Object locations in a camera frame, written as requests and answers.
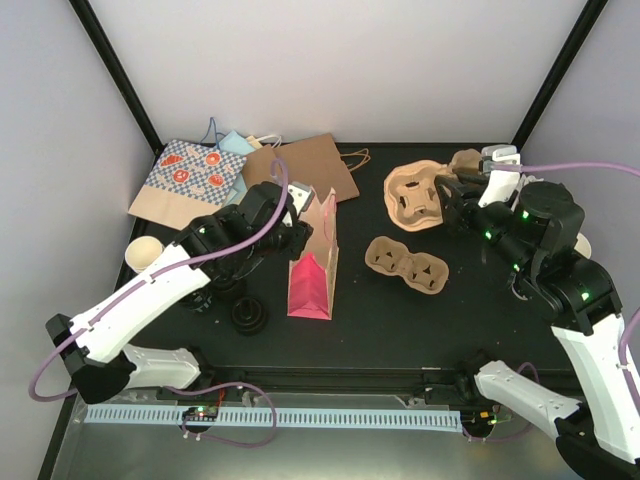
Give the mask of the pink cakes paper bag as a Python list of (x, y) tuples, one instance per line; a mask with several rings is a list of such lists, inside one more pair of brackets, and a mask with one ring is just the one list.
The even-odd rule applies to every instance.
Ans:
[(299, 219), (313, 228), (300, 258), (289, 262), (287, 315), (330, 320), (334, 305), (339, 246), (337, 194), (314, 198)]

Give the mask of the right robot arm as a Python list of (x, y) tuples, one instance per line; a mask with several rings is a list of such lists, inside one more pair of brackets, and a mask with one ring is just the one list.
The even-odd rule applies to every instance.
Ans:
[(457, 396), (513, 410), (584, 479), (638, 478), (639, 411), (628, 385), (638, 374), (614, 282), (575, 248), (583, 209), (563, 185), (547, 181), (514, 184), (490, 203), (487, 183), (439, 176), (435, 189), (445, 224), (479, 233), (511, 268), (514, 291), (549, 323), (584, 398), (557, 394), (498, 360), (457, 374)]

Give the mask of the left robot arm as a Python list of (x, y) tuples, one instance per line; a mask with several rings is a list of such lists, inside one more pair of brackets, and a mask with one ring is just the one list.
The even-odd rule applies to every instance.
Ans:
[(298, 259), (313, 231), (300, 215), (314, 196), (298, 182), (254, 185), (239, 204), (194, 219), (109, 298), (73, 318), (57, 314), (48, 320), (75, 392), (87, 404), (135, 388), (207, 397), (215, 376), (196, 348), (149, 349), (132, 339), (174, 304), (205, 312), (216, 299), (240, 297), (244, 278), (271, 254)]

